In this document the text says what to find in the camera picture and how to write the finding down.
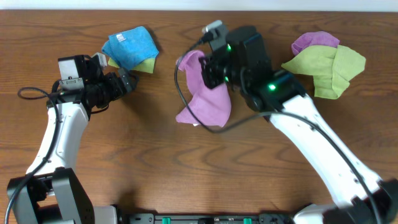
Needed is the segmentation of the purple microfiber cloth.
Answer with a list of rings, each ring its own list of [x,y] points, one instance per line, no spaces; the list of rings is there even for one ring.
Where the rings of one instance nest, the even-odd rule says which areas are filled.
[[[209,89],[205,86],[198,59],[205,54],[192,50],[180,62],[178,69],[185,72],[187,87],[192,94],[188,107],[185,107],[175,119],[179,123],[198,125],[200,120],[206,126],[223,127],[231,114],[231,100],[226,84]]]

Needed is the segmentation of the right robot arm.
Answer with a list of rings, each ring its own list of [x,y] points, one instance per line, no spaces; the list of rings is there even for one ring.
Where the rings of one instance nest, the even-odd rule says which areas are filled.
[[[268,61],[243,64],[230,55],[199,59],[205,85],[240,89],[249,107],[285,134],[326,185],[333,203],[308,205],[294,223],[390,223],[397,218],[397,180],[384,181],[327,125],[300,82]]]

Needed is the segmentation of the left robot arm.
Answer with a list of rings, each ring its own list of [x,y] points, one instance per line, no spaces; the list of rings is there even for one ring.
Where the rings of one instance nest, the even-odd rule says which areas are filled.
[[[69,76],[57,80],[47,98],[48,123],[39,151],[25,176],[9,181],[4,221],[18,223],[117,223],[113,205],[96,207],[75,174],[81,137],[97,107],[134,91],[139,77],[118,72]]]

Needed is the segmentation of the green folded cloth under blue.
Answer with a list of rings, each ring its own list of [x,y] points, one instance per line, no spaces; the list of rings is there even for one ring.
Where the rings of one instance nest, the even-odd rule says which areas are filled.
[[[112,59],[109,58],[108,65],[119,68],[119,65]],[[142,61],[140,64],[136,65],[132,70],[144,73],[153,73],[155,67],[155,58],[148,58]]]

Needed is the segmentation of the green crumpled cloth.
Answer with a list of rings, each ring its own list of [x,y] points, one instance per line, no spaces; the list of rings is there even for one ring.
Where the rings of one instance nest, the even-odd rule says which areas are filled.
[[[355,50],[338,45],[312,45],[281,67],[291,73],[313,77],[314,96],[338,99],[350,81],[364,71],[366,58]]]

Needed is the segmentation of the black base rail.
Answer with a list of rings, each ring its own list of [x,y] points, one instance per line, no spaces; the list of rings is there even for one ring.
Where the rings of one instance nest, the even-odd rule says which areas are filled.
[[[294,224],[290,217],[283,213],[263,213],[259,215],[172,215],[153,213],[122,214],[118,223],[123,224]]]

